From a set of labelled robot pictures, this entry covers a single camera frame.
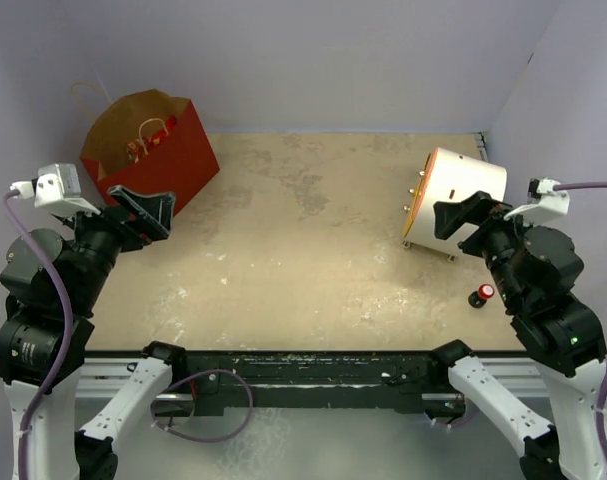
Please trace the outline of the red paper bag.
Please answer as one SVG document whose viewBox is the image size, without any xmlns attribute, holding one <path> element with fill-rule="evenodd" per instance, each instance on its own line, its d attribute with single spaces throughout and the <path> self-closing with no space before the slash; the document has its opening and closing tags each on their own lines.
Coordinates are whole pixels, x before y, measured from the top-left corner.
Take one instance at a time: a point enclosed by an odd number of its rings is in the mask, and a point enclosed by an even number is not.
<svg viewBox="0 0 607 480">
<path fill-rule="evenodd" d="M 149 118 L 177 124 L 167 139 L 138 163 L 128 160 L 126 143 L 138 136 Z M 123 96 L 111 103 L 91 125 L 79 154 L 89 177 L 106 203 L 115 185 L 140 194 L 174 192 L 175 212 L 182 210 L 220 167 L 193 102 L 158 89 Z"/>
</svg>

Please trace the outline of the red cookie snack bag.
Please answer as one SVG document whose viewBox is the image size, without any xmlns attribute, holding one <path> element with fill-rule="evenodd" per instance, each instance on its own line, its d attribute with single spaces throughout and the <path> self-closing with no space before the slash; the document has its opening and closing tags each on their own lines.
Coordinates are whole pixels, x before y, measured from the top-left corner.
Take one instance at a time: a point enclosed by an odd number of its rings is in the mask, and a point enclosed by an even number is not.
<svg viewBox="0 0 607 480">
<path fill-rule="evenodd" d="M 138 127 L 138 136 L 126 143 L 128 160 L 132 163 L 138 163 L 167 139 L 176 124 L 177 118 L 174 115 L 169 116 L 167 119 L 156 117 L 142 122 Z M 145 132 L 148 128 L 152 127 L 157 127 L 157 130 L 151 135 L 146 136 Z"/>
</svg>

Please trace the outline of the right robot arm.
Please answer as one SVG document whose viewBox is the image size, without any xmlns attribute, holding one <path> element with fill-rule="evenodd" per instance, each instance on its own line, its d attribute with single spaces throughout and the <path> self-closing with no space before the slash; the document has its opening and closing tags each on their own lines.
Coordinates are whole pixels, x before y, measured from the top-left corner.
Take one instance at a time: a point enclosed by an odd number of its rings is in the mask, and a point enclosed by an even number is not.
<svg viewBox="0 0 607 480">
<path fill-rule="evenodd" d="M 482 191 L 433 206 L 438 239 L 475 226 L 459 248 L 484 260 L 553 418 L 530 410 L 460 341 L 437 349 L 429 383 L 470 400 L 509 441 L 528 479 L 607 479 L 607 339 L 572 292 L 584 269 L 572 239 L 547 225 L 569 204 L 566 186 L 545 180 L 518 208 Z"/>
</svg>

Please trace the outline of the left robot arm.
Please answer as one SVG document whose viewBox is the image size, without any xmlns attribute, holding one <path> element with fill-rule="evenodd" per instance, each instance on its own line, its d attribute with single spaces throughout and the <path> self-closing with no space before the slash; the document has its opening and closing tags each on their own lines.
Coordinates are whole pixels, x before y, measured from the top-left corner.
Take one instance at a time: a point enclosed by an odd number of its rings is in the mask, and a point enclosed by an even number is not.
<svg viewBox="0 0 607 480">
<path fill-rule="evenodd" d="M 98 208 L 80 196 L 21 182 L 10 196 L 30 198 L 73 236 L 19 229 L 0 281 L 7 290 L 0 328 L 0 378 L 12 411 L 17 479 L 111 479 L 123 441 L 164 389 L 189 378 L 186 351 L 159 341 L 143 349 L 129 379 L 82 427 L 75 402 L 94 306 L 119 255 L 168 238 L 176 197 L 124 186 Z"/>
</svg>

